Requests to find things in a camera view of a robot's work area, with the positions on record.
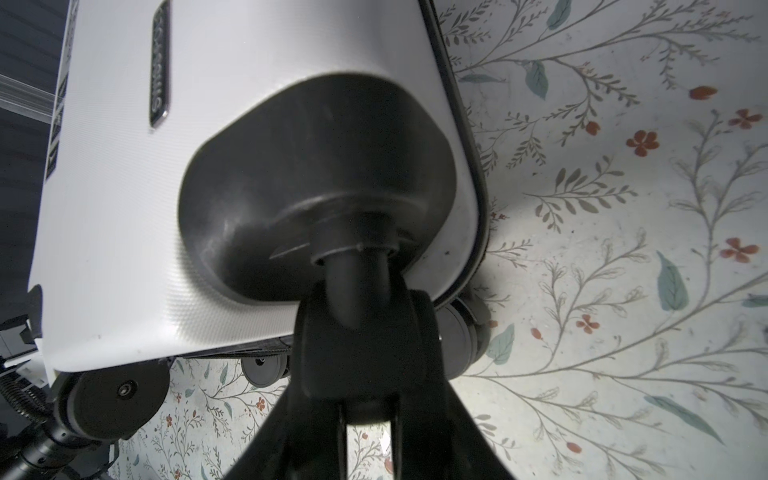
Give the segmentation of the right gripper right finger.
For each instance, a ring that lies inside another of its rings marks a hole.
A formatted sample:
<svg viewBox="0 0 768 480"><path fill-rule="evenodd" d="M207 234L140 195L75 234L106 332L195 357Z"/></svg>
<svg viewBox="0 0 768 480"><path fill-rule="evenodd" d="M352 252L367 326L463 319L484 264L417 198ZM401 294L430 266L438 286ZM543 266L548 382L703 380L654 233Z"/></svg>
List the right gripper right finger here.
<svg viewBox="0 0 768 480"><path fill-rule="evenodd" d="M446 381L400 395L391 427L396 479L514 477Z"/></svg>

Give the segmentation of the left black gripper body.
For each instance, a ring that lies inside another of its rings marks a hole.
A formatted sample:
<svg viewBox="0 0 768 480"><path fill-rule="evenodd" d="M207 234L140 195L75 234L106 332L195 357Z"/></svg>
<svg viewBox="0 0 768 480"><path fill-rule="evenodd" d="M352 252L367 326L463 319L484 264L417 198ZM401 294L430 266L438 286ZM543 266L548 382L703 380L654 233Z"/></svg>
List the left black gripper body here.
<svg viewBox="0 0 768 480"><path fill-rule="evenodd" d="M77 434L64 419L64 406L56 399L42 397L41 388L31 384L23 389L18 381L26 362L1 368L1 397L30 421L20 433L1 440L1 477L3 479L82 479L72 467L79 457L104 448L107 462L89 474L89 479L107 479L110 468L120 458L119 443L87 439Z"/></svg>

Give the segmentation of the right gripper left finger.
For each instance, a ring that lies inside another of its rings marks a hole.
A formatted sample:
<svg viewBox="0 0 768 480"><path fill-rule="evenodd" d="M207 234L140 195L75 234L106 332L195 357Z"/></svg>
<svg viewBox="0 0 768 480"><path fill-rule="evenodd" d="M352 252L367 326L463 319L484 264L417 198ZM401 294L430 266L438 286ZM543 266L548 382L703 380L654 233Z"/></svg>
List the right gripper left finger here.
<svg viewBox="0 0 768 480"><path fill-rule="evenodd" d="M345 479L346 425L340 372L299 372L227 479Z"/></svg>

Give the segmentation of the black hard-shell suitcase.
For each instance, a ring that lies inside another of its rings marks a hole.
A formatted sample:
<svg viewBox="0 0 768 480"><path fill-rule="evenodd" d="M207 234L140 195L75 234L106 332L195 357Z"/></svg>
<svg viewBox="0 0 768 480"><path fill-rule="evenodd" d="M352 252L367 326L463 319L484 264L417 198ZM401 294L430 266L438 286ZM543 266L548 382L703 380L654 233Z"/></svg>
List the black hard-shell suitcase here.
<svg viewBox="0 0 768 480"><path fill-rule="evenodd" d="M291 430L443 435L435 311L485 186L430 1L73 1L29 281L76 435L158 410L166 357L294 352Z"/></svg>

